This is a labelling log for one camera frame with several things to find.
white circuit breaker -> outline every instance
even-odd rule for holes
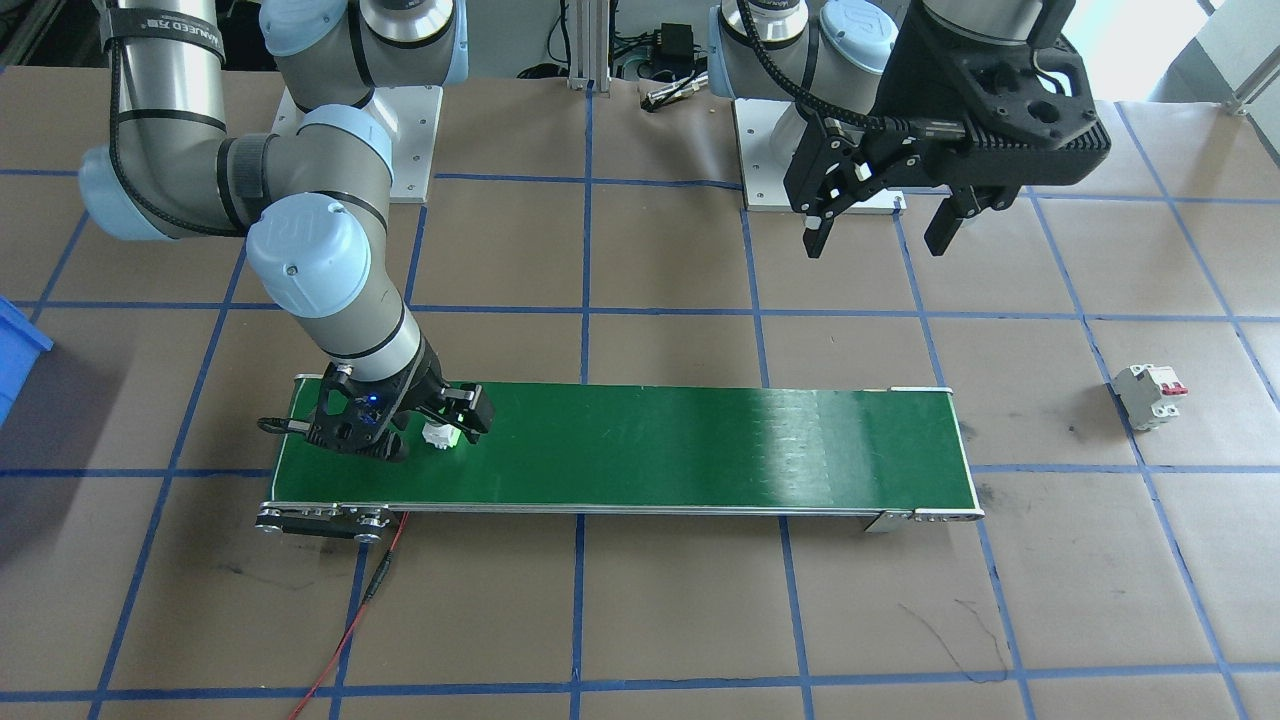
[[[1129,413],[1135,430],[1155,430],[1178,416],[1178,402],[1187,397],[1187,386],[1164,365],[1129,365],[1115,377],[1111,387]]]

black cable sleeve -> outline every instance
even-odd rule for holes
[[[813,90],[813,76],[818,74],[819,32],[818,15],[814,15],[809,18],[809,47],[804,58],[804,77],[800,78],[800,87],[805,90]]]
[[[122,42],[119,40],[111,41],[111,118],[109,123],[108,155],[111,159],[111,170],[115,172],[115,177],[120,182],[120,187],[124,188],[124,193],[129,196],[129,200],[142,206],[142,209],[157,219],[177,228],[216,237],[239,237],[234,231],[191,223],[163,210],[155,202],[143,197],[137,186],[124,174],[124,165],[120,163],[120,86],[124,77],[124,49],[122,47]]]
[[[369,60],[365,58],[365,36],[360,32],[362,24],[360,6],[356,3],[348,3],[347,33],[351,35],[351,56],[356,60],[360,82],[365,83],[365,87],[376,87],[374,76],[369,72]]]
[[[751,15],[751,9],[748,8],[746,0],[737,0],[737,12],[742,17],[742,27],[746,29],[746,37],[751,41],[751,51],[755,54],[755,59],[760,61],[760,67],[769,76],[783,92],[795,99],[796,102],[805,105],[818,114],[835,118],[842,123],[854,126],[855,128],[864,131],[882,131],[890,124],[897,126],[899,129],[905,131],[908,123],[897,118],[878,118],[873,115],[864,115],[861,113],[855,113],[846,108],[841,108],[833,102],[828,102],[822,97],[809,92],[808,90],[796,85],[791,78],[788,78],[781,68],[769,58],[768,51],[764,49],[764,44],[760,41],[760,35],[755,29],[755,17]]]

grid floor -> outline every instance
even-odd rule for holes
[[[238,241],[87,219],[106,88],[0,76],[0,293],[56,342],[0,433],[0,716],[283,716],[367,562],[251,529],[252,419],[323,357]],[[228,74],[232,133],[279,91]],[[988,519],[417,515],[308,717],[1280,717],[1280,170],[1247,123],[1103,105],[1082,184],[942,259],[915,193],[814,263],[742,210],[726,102],[641,91],[449,90],[388,249],[445,370],[948,384]],[[1193,395],[1144,434],[1107,378],[1147,361]]]

small white object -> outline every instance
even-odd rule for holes
[[[1129,365],[1111,382],[1135,430],[1155,430],[1179,415],[1187,386],[1167,365]]]
[[[436,425],[430,420],[422,425],[422,439],[436,450],[448,450],[454,445],[458,445],[458,438],[461,437],[462,430],[454,428],[453,425]]]

metal bracket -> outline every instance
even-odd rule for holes
[[[867,525],[868,533],[888,533],[896,530],[902,523],[911,519],[910,510],[886,510],[881,512],[870,525]]]
[[[426,202],[443,99],[439,86],[379,87],[365,106],[392,137],[392,202]],[[271,132],[293,135],[301,122],[302,111],[285,90]]]
[[[568,86],[609,92],[609,0],[571,0]]]

